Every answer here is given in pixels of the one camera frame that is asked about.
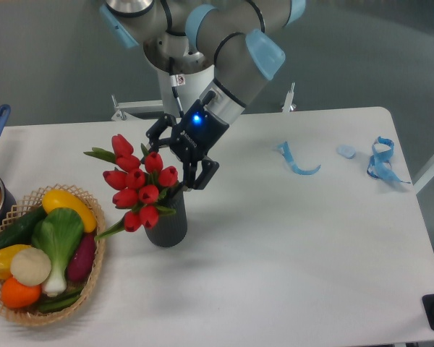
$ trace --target purple eggplant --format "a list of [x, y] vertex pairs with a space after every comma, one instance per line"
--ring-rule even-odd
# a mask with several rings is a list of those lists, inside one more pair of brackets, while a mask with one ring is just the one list
[[95, 260], [95, 235], [85, 234], [67, 266], [67, 279], [82, 282], [90, 274]]

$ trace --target artificial vegetable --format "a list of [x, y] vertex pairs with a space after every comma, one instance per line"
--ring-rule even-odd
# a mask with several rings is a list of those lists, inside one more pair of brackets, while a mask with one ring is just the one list
[[23, 249], [13, 257], [10, 270], [18, 282], [32, 287], [46, 280], [50, 274], [51, 262], [45, 252], [31, 247]]
[[0, 233], [0, 249], [14, 244], [29, 244], [35, 225], [45, 217], [46, 212], [41, 206], [19, 217]]
[[68, 291], [56, 298], [50, 298], [47, 300], [39, 301], [37, 309], [41, 313], [58, 312], [73, 305], [80, 298], [82, 288], [77, 288], [72, 291]]
[[9, 309], [20, 309], [36, 302], [41, 296], [41, 286], [28, 287], [16, 278], [8, 278], [1, 287], [1, 301]]
[[10, 267], [12, 265], [12, 259], [16, 253], [23, 249], [30, 248], [27, 244], [15, 244], [3, 249], [0, 249], [0, 280], [7, 280], [12, 277]]
[[81, 217], [70, 208], [52, 210], [36, 228], [32, 245], [43, 250], [51, 261], [51, 272], [42, 283], [42, 292], [57, 296], [66, 289], [64, 271], [71, 260], [84, 232]]
[[82, 218], [84, 232], [91, 233], [96, 228], [96, 219], [90, 208], [81, 199], [65, 190], [52, 189], [45, 193], [42, 206], [48, 214], [56, 208], [71, 208]]
[[92, 271], [95, 260], [95, 235], [85, 234], [67, 266], [67, 279], [72, 282], [85, 280]]

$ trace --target orange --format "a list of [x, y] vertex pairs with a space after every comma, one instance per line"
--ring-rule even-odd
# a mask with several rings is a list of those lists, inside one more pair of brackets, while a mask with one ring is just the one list
[[20, 309], [29, 306], [40, 298], [42, 287], [27, 287], [19, 283], [16, 278], [8, 278], [1, 287], [1, 301], [9, 309]]

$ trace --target wicker basket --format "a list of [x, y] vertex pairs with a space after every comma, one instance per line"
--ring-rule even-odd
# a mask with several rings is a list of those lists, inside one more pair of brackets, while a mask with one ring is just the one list
[[[63, 189], [71, 192], [76, 197], [79, 197], [93, 211], [93, 214], [96, 217], [96, 220], [98, 222], [96, 233], [101, 234], [105, 230], [106, 225], [101, 206], [89, 192], [86, 192], [81, 188], [77, 188], [76, 186], [57, 184], [54, 187], [40, 188], [37, 191], [32, 191], [30, 195], [26, 195], [22, 200], [18, 201], [17, 204], [12, 207], [11, 212], [7, 213], [7, 217], [3, 220], [3, 223], [0, 226], [0, 232], [4, 230], [9, 224], [12, 224], [21, 215], [24, 215], [27, 211], [39, 206], [41, 204], [41, 200], [44, 194], [51, 189]], [[19, 325], [34, 327], [47, 325], [67, 318], [75, 311], [77, 311], [92, 293], [98, 276], [100, 274], [101, 263], [103, 261], [105, 248], [106, 240], [102, 239], [96, 242], [95, 261], [93, 262], [92, 272], [88, 276], [88, 279], [85, 281], [85, 283], [83, 283], [84, 288], [82, 290], [82, 293], [80, 294], [80, 298], [72, 306], [67, 307], [66, 309], [63, 309], [59, 312], [43, 314], [37, 311], [37, 309], [33, 306], [30, 306], [26, 309], [7, 309], [0, 299], [0, 315], [2, 317], [5, 317], [10, 322], [15, 322]], [[0, 280], [0, 296], [2, 284], [3, 281]], [[80, 287], [80, 283], [71, 283], [68, 281], [68, 290], [76, 287]]]

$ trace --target blue ribbon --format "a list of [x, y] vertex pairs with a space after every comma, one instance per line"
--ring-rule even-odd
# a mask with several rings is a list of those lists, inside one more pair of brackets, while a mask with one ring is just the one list
[[[376, 150], [376, 144], [381, 143], [389, 147], [388, 150], [383, 152], [378, 152]], [[373, 155], [370, 157], [370, 162], [368, 163], [367, 174], [374, 179], [382, 179], [384, 181], [396, 181], [401, 183], [411, 183], [402, 181], [397, 175], [392, 171], [392, 166], [390, 163], [390, 159], [393, 155], [393, 147], [394, 143], [390, 139], [383, 139], [379, 136], [373, 143], [371, 147], [373, 151]]]
[[302, 170], [297, 166], [296, 162], [294, 161], [294, 158], [292, 157], [291, 150], [289, 149], [288, 142], [283, 142], [280, 145], [276, 146], [278, 150], [280, 150], [281, 154], [284, 156], [284, 160], [288, 163], [288, 165], [291, 167], [291, 170], [293, 170], [298, 175], [313, 175], [318, 170], [320, 170], [321, 165], [317, 166], [313, 170]]

